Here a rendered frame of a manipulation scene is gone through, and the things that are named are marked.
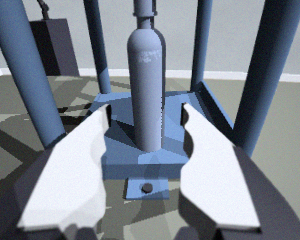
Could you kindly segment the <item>blue shelving unit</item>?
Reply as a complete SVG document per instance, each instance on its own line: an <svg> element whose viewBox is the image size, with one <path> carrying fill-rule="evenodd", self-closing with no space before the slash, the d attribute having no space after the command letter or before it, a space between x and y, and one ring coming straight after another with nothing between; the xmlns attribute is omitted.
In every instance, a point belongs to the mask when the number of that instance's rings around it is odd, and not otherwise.
<svg viewBox="0 0 300 240"><path fill-rule="evenodd" d="M100 93L82 122L104 104L112 109L103 180L128 179L126 200L169 200L168 179L180 179L189 161L180 126L185 102L251 158L300 22L300 0L265 0L234 124L203 81L213 0L198 0L190 91L165 91L164 146L154 152L136 146L131 92L111 91L98 0L83 2ZM52 149L67 135L22 0L0 0L0 49L44 150Z"/></svg>

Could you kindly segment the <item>light blue bottle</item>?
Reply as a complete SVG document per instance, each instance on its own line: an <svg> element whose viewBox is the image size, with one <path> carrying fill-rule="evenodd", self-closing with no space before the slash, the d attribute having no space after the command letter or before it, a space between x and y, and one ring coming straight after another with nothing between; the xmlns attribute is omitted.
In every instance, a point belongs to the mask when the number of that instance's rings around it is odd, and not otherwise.
<svg viewBox="0 0 300 240"><path fill-rule="evenodd" d="M154 28L156 0L133 0L135 29L127 41L127 55L138 149L154 152L164 146L166 42Z"/></svg>

